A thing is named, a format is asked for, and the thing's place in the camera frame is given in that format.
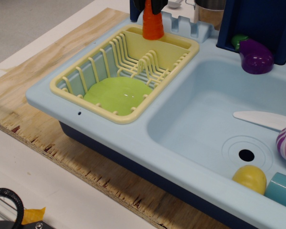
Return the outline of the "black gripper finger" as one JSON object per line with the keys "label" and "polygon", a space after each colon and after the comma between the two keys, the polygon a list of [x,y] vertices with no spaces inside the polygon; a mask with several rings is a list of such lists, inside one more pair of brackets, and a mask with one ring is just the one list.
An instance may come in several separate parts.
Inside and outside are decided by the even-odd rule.
{"label": "black gripper finger", "polygon": [[162,9],[168,4],[168,0],[151,0],[152,12],[154,15],[161,13]]}
{"label": "black gripper finger", "polygon": [[136,9],[142,12],[145,8],[145,0],[133,0]]}

